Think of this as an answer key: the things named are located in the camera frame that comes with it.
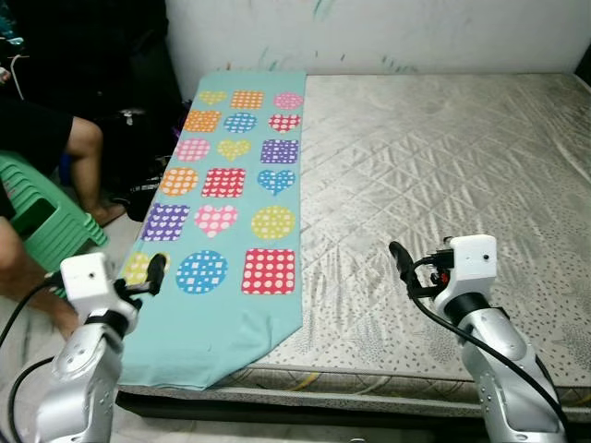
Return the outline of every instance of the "person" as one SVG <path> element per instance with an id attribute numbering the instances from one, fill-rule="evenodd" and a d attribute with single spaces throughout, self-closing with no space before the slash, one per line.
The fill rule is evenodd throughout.
<path id="1" fill-rule="evenodd" d="M 8 78 L 6 71 L 0 72 L 0 83 Z M 63 153 L 69 154 L 79 205 L 101 226 L 125 212 L 123 206 L 101 200 L 103 133 L 93 122 L 0 96 L 0 150 L 17 152 L 44 174 L 57 166 Z M 13 215 L 0 186 L 0 294 L 18 301 L 42 282 L 46 271 L 27 254 L 10 225 Z M 54 293 L 43 291 L 30 305 L 46 312 L 65 337 L 78 325 L 76 311 Z"/>

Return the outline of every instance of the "silver robot arm segment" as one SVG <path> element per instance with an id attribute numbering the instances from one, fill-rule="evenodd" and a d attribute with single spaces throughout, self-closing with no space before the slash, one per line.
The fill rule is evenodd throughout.
<path id="1" fill-rule="evenodd" d="M 50 390 L 37 413 L 37 443 L 106 443 L 111 438 L 123 338 L 138 322 L 141 301 L 129 296 L 160 290 L 166 259 L 155 256 L 145 283 L 111 281 L 104 254 L 64 260 L 68 301 L 83 326 L 52 364 Z"/>
<path id="2" fill-rule="evenodd" d="M 440 317 L 504 355 L 558 402 L 548 373 L 531 341 L 502 308 L 490 307 L 490 288 L 497 276 L 497 245 L 490 235 L 447 241 L 447 248 L 414 263 L 399 244 L 390 245 L 409 297 L 430 297 Z M 435 286 L 422 287 L 417 266 L 429 264 Z M 566 442 L 565 429 L 548 402 L 497 358 L 460 339 L 462 360 L 476 382 L 482 414 L 493 443 Z"/>

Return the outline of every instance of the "green plastic chair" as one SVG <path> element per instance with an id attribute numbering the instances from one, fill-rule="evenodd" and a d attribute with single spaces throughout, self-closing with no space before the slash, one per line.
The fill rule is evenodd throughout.
<path id="1" fill-rule="evenodd" d="M 59 269 L 89 240 L 107 243 L 104 231 L 51 180 L 14 152 L 0 150 L 0 180 L 17 213 L 11 220 L 29 254 L 49 271 Z"/>

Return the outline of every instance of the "white wall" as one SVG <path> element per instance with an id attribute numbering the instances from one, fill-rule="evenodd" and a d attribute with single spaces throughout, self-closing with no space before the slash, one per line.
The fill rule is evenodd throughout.
<path id="1" fill-rule="evenodd" d="M 167 0 L 184 98 L 215 69 L 573 71 L 591 0 Z"/>

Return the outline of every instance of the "mattress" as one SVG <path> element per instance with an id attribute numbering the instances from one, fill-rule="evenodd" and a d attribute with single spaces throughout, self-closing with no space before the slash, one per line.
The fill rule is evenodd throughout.
<path id="1" fill-rule="evenodd" d="M 179 399 L 478 415 L 447 330 L 408 300 L 388 243 L 497 237 L 493 304 L 535 344 L 566 410 L 591 421 L 589 92 L 567 75 L 308 77 L 304 326 Z"/>

